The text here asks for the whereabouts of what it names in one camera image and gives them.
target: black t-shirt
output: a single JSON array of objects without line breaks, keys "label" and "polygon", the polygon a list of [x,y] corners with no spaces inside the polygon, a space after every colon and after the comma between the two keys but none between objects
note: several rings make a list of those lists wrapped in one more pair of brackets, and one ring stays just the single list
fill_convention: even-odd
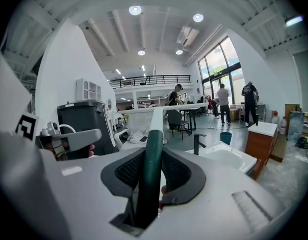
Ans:
[{"label": "black t-shirt", "polygon": [[173,91],[170,95],[169,95],[169,106],[176,106],[177,105],[177,93],[175,91]]},{"label": "black t-shirt", "polygon": [[255,104],[255,97],[254,97],[255,91],[257,91],[257,89],[252,84],[244,86],[242,94],[245,96],[246,104]]}]

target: white bottle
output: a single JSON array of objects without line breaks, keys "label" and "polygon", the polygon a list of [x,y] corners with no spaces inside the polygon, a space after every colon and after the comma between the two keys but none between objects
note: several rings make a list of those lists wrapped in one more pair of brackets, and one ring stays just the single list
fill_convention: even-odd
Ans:
[{"label": "white bottle", "polygon": [[274,116],[272,118],[272,124],[277,124],[279,126],[279,116],[278,116],[278,112],[274,113]]},{"label": "white bottle", "polygon": [[279,134],[285,135],[286,130],[287,130],[287,120],[286,120],[286,117],[284,116],[280,122]]}]

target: man in white shirt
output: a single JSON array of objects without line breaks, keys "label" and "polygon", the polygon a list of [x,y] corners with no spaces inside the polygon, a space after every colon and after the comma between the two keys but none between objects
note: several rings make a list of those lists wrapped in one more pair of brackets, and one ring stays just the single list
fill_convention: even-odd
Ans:
[{"label": "man in white shirt", "polygon": [[220,114],[222,119],[222,126],[225,124],[224,115],[226,112],[227,124],[230,125],[230,109],[229,109],[229,93],[228,90],[225,89],[225,85],[223,83],[220,84],[220,90],[217,92],[219,104],[220,104]]}]

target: paper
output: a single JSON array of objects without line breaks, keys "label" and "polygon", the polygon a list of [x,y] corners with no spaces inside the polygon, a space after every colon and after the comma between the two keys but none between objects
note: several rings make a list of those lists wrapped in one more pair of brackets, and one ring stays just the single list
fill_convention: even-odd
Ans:
[{"label": "paper", "polygon": [[35,141],[38,120],[38,116],[24,112],[16,126],[15,132],[19,136]]}]

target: wooden cabinet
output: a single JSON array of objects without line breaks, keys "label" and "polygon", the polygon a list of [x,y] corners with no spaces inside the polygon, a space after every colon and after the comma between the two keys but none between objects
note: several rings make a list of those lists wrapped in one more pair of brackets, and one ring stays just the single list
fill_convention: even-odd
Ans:
[{"label": "wooden cabinet", "polygon": [[268,125],[262,125],[263,127],[271,127],[273,129],[271,129],[270,132],[262,131],[261,127],[257,128],[258,126],[249,129],[247,146],[245,149],[246,154],[249,154],[257,158],[257,163],[252,173],[252,178],[254,180],[257,179],[262,168],[264,167],[264,165],[267,164],[269,155],[271,153],[271,150],[273,149],[273,146],[275,145],[278,136],[278,131],[276,131],[277,129],[276,124],[275,125],[273,125],[272,123],[263,123],[263,124],[268,124]]}]

